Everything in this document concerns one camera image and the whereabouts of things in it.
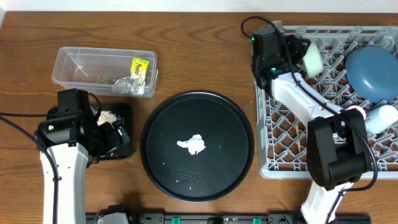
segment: clear plastic container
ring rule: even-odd
[[[131,75],[133,57],[149,61],[144,84],[115,85],[120,78]],[[154,52],[62,47],[55,61],[52,81],[66,89],[78,88],[96,95],[152,97],[157,74]]]

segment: black round tray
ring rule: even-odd
[[[206,148],[191,155],[177,145],[200,134]],[[162,103],[142,133],[141,159],[155,185],[188,202],[218,199],[235,189],[250,169],[254,138],[243,111],[231,100],[190,92]]]

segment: scattered crumbs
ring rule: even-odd
[[[115,122],[119,119],[120,119],[120,117],[116,117],[110,111],[102,111],[101,116],[99,116],[99,118],[98,118],[97,124],[98,124],[98,126],[105,122],[109,122],[112,124],[113,122]]]

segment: yellow packet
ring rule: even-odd
[[[132,65],[131,65],[131,77],[136,79],[136,82],[140,85],[144,84],[145,81],[145,75],[148,69],[148,64],[149,61],[141,58],[136,58],[134,57],[132,59]]]

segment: plastic container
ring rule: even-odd
[[[343,108],[356,105],[365,111],[381,105],[398,108],[398,97],[390,102],[371,103],[358,95],[346,78],[345,58],[358,49],[376,46],[397,56],[398,27],[349,26],[283,26],[286,35],[310,39],[318,45],[324,70],[313,78],[304,79],[323,97]],[[297,65],[305,74],[305,67]],[[311,179],[307,170],[307,132],[294,114],[281,102],[256,88],[257,148],[259,172],[267,179]],[[368,140],[377,160],[378,179],[398,179],[398,122],[380,134],[368,132]],[[335,143],[344,142],[335,139]],[[371,179],[373,172],[362,175]]]
[[[131,75],[133,57],[149,61],[144,85],[115,85],[116,80]],[[96,95],[152,97],[158,74],[156,59],[150,51],[62,47],[52,81],[66,89],[78,88]]]

